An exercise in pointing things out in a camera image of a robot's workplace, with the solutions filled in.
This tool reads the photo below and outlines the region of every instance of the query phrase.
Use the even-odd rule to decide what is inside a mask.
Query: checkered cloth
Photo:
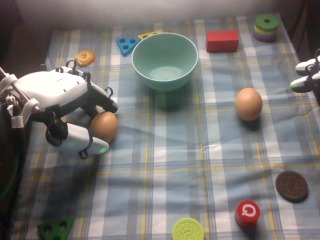
[[[11,239],[38,239],[38,224],[66,216],[76,218],[69,239],[166,240],[185,217],[201,223],[206,240],[243,239],[248,233],[234,218],[242,200],[260,207],[257,239],[318,238],[320,109],[312,93],[289,87],[298,59],[283,25],[275,43],[263,43],[253,38],[254,22],[238,16],[55,32],[49,70],[93,50],[95,62],[82,70],[113,89],[118,134],[106,154],[83,160],[50,146],[44,125],[35,123]],[[140,82],[116,37],[168,29],[195,43],[199,63],[186,86],[162,93]],[[220,30],[239,32],[237,52],[206,52],[206,32]],[[235,113],[235,97],[246,87],[263,99],[256,125]],[[64,120],[88,123],[81,109]],[[306,201],[292,204],[278,194],[283,170],[306,178]]]

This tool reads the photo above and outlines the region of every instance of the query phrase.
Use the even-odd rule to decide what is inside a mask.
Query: egg
[[[257,119],[262,106],[260,94],[251,87],[242,89],[235,98],[235,110],[239,117],[245,121]]]
[[[116,116],[109,111],[101,112],[91,122],[90,131],[98,139],[110,143],[118,131],[118,121]]]

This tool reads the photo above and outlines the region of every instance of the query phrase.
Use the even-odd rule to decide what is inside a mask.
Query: bowl
[[[140,41],[132,52],[132,65],[141,80],[158,91],[186,84],[198,62],[195,44],[176,33],[157,33]]]

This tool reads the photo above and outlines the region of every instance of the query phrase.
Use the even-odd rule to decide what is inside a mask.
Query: red rectangular block
[[[205,47],[208,53],[236,52],[239,43],[237,31],[208,31]]]

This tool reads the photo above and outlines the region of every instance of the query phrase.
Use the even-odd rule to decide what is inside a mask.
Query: hole
[[[44,230],[45,235],[49,235],[49,234],[51,234],[52,228],[50,225],[46,225],[46,226],[44,226],[43,230]]]
[[[59,223],[59,228],[60,228],[60,230],[61,231],[64,231],[66,228],[67,228],[67,222],[66,221],[61,221],[60,223]]]

